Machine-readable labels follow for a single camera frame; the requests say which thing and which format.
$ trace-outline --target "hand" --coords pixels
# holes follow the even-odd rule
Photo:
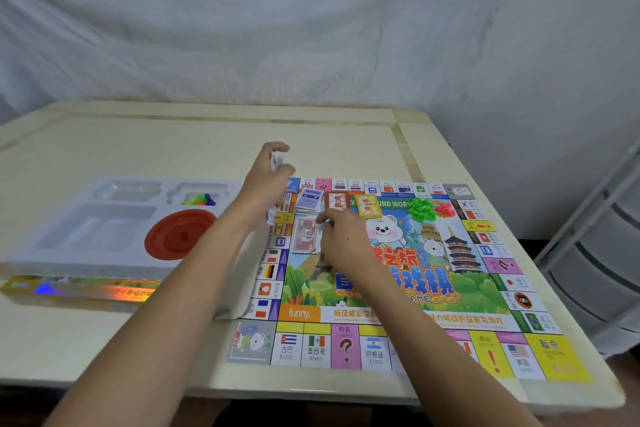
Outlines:
[[[388,270],[373,252],[365,220],[351,210],[328,209],[320,213],[316,223],[324,223],[320,248],[331,266],[344,273],[365,293],[367,279]]]
[[[276,150],[287,152],[289,146],[283,142],[267,142],[262,146],[260,154],[244,178],[240,193],[228,208],[250,229],[255,229],[265,222],[271,208],[282,206],[289,177],[296,171],[290,164],[283,164],[276,171],[271,171],[269,159],[271,152]]]

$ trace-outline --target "cream-colored table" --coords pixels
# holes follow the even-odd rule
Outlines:
[[[0,253],[96,176],[242,180],[268,140],[291,145],[287,162],[296,166],[297,176],[468,183],[593,378],[592,384],[502,383],[540,414],[623,404],[624,392],[611,370],[428,116],[420,112],[55,103],[0,128]],[[127,314],[19,306],[0,296],[0,382],[69,385],[127,318]],[[189,394],[417,403],[404,375],[226,362],[235,327],[235,321],[212,323],[189,381]]]

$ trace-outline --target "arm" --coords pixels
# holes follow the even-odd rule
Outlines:
[[[270,172],[269,156],[288,149],[263,146],[234,203],[100,351],[46,427],[169,425],[244,239],[284,196],[293,167]]]
[[[325,259],[371,303],[434,425],[540,427],[507,389],[404,295],[373,253],[362,218],[349,210],[328,210],[318,216],[318,223],[325,220],[331,220],[323,229]]]

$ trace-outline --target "board game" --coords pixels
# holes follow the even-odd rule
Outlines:
[[[296,210],[305,189],[365,218],[398,287],[491,375],[591,381],[462,183],[291,178],[228,361],[404,373],[375,311],[321,259],[321,227]]]

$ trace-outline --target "person's left hand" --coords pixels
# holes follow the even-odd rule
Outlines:
[[[251,229],[267,219],[271,208],[282,206],[289,177],[296,172],[291,164],[282,164],[276,171],[270,170],[271,152],[276,150],[287,152],[289,146],[283,142],[267,142],[262,146],[244,178],[240,193],[228,208],[232,213],[238,214]]]

